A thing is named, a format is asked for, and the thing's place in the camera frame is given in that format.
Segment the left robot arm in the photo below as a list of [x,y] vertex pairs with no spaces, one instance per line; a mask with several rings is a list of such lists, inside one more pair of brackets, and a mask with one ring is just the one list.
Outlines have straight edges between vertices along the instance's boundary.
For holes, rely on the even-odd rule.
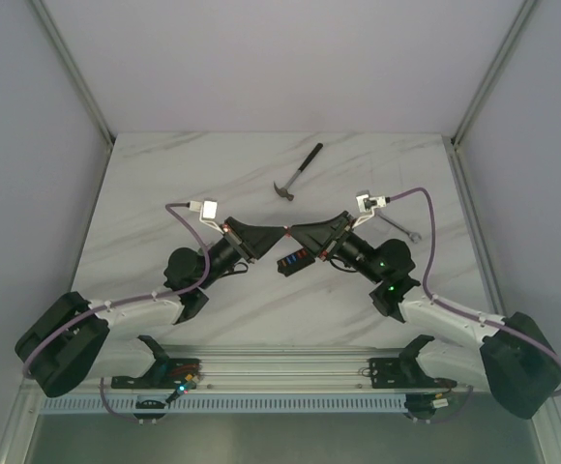
[[102,378],[130,377],[147,389],[162,386],[169,357],[156,329],[191,320],[208,302],[205,289],[239,261],[252,263],[285,235],[282,226],[253,226],[232,217],[222,237],[198,250],[169,256],[163,286],[121,301],[90,301],[72,291],[60,296],[15,344],[23,375],[48,397]]

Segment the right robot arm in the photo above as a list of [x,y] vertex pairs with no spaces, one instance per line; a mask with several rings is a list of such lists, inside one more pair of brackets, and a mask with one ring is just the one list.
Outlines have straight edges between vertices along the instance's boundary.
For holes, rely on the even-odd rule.
[[338,258],[374,283],[369,296],[381,315],[427,330],[399,355],[403,381],[461,382],[490,392],[515,417],[531,419],[561,386],[561,365],[538,324],[522,312],[502,317],[430,294],[411,276],[415,263],[406,242],[372,246],[354,232],[353,222],[342,213],[291,226],[288,233],[311,256]]

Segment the black fuse box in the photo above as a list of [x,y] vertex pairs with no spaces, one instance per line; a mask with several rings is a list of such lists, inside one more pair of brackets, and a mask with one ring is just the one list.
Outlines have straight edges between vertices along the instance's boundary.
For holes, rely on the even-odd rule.
[[[305,248],[302,247],[302,248],[300,248],[300,249],[298,249],[298,250],[296,250],[292,253],[289,253],[288,255],[284,256],[282,259],[278,260],[277,261],[277,271],[278,271],[278,273],[281,274],[282,276],[289,277],[289,276],[295,275],[298,272],[301,272],[304,268],[312,265],[315,262],[315,257],[308,250],[307,250],[307,252],[309,254],[308,256],[303,256],[303,259],[298,259],[297,253],[302,253],[302,255],[303,255],[303,252],[302,252],[303,249],[305,249]],[[292,258],[291,258],[292,255],[296,256],[296,258],[297,258],[296,262],[292,262]],[[281,261],[286,262],[287,258],[289,260],[291,260],[291,265],[288,266],[286,264],[287,265],[286,268],[282,268],[281,267]]]

